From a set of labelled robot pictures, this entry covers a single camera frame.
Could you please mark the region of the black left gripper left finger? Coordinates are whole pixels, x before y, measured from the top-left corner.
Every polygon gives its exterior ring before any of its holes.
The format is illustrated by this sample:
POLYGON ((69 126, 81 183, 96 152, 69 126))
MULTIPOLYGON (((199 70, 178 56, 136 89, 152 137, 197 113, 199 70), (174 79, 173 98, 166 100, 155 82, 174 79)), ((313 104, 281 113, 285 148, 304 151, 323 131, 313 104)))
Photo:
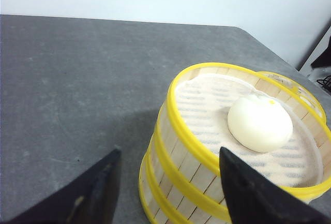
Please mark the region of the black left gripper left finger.
POLYGON ((68 185, 8 223, 112 223, 119 196, 121 154, 114 149, 68 185))

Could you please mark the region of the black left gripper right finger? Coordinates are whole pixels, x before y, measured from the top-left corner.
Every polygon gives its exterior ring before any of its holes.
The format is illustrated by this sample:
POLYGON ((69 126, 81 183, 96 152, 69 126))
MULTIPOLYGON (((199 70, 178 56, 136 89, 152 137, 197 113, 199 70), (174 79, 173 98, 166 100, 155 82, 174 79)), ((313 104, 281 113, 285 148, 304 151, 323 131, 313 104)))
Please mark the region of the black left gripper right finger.
POLYGON ((226 147, 219 150, 222 190, 232 223, 330 223, 226 147))

